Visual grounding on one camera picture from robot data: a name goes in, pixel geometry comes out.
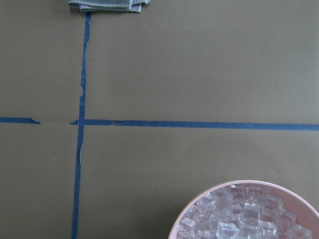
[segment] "blue tape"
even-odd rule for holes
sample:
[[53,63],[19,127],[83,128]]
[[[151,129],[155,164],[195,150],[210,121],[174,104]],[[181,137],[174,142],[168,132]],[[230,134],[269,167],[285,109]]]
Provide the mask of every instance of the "blue tape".
[[0,117],[0,123],[41,123],[32,118]]
[[228,128],[263,130],[307,130],[319,131],[319,124],[293,123],[238,123],[238,122],[192,122],[192,121],[147,121],[147,120],[106,120],[86,119],[85,125],[117,125],[137,127],[177,127],[177,128]]
[[91,13],[86,13],[84,45],[82,55],[82,73],[81,87],[82,95],[80,96],[79,120],[78,120],[78,142],[76,149],[75,177],[74,177],[74,195],[73,195],[73,217],[72,217],[72,239],[77,239],[78,234],[78,218],[79,218],[79,199],[80,199],[80,182],[81,182],[81,149],[84,134],[84,118],[85,118],[85,91],[86,91],[86,48],[90,39],[90,21]]

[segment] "pink bowl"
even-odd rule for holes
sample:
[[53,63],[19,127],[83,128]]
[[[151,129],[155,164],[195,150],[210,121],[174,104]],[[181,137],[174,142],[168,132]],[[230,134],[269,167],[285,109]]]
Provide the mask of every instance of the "pink bowl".
[[262,182],[262,181],[255,181],[255,180],[238,180],[238,181],[232,181],[227,182],[223,184],[219,184],[217,186],[214,186],[205,192],[199,194],[197,197],[195,197],[185,208],[184,210],[179,214],[178,218],[176,219],[170,234],[168,236],[168,239],[176,239],[177,231],[178,231],[178,223],[181,219],[181,217],[185,214],[188,208],[190,208],[191,205],[193,205],[198,199],[205,196],[207,193],[212,192],[216,189],[226,187],[229,185],[239,185],[239,184],[254,184],[261,186],[263,188],[266,188],[268,190],[268,193],[281,197],[284,203],[285,209],[291,211],[292,213],[297,215],[297,223],[304,226],[305,228],[312,231],[313,239],[319,239],[319,213],[304,199],[302,199],[297,194],[293,193],[292,191],[289,191],[286,188],[283,188],[281,186],[278,186],[276,184]]

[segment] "folded cloth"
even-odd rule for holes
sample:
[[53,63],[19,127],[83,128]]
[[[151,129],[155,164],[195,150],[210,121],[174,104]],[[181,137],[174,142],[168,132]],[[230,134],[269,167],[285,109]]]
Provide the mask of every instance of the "folded cloth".
[[142,4],[151,0],[69,0],[71,7],[80,11],[130,11],[141,12]]

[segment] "pile of clear cubes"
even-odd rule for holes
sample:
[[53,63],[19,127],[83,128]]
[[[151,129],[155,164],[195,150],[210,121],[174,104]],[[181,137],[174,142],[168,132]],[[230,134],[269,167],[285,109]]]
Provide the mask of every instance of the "pile of clear cubes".
[[193,204],[179,222],[177,239],[311,239],[296,218],[265,188],[231,185]]

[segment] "bowl of ice cubes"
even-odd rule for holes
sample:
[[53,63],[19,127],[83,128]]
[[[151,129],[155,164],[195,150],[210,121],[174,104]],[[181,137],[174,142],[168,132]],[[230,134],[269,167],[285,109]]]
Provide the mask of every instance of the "bowl of ice cubes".
[[319,213],[281,186],[227,182],[194,198],[168,239],[319,239]]

